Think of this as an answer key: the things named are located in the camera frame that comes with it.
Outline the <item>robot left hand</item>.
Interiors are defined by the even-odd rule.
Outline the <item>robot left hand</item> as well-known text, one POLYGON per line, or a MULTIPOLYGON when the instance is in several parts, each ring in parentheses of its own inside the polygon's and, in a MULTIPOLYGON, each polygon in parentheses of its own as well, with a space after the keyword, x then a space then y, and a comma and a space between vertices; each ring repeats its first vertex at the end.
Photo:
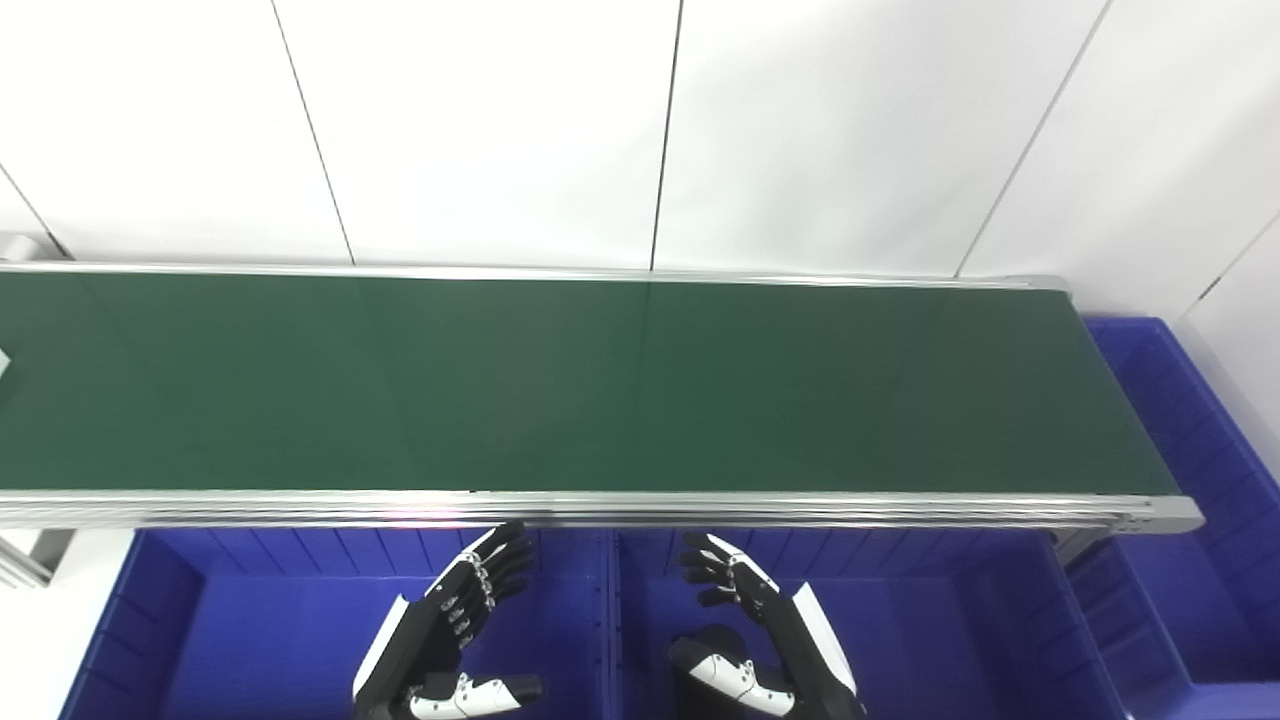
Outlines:
POLYGON ((355 674, 351 717, 483 719, 536 703, 536 674, 460 667, 498 605, 525 589, 532 560, 525 524, 508 521, 462 548, 421 596, 398 594, 355 674))

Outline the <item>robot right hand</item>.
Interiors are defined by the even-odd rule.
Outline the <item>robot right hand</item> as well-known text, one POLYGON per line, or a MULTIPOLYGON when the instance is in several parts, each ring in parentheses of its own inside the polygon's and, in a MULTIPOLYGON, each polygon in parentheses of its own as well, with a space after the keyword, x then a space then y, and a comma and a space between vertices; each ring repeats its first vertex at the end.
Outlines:
POLYGON ((676 638, 668 659, 676 671, 680 711, 689 719, 865 719, 868 711, 847 655, 809 583, 786 594, 744 550, 705 532, 689 532, 678 561, 684 579, 700 585, 709 609, 735 605, 769 637, 778 667, 748 656, 731 626, 710 624, 676 638))

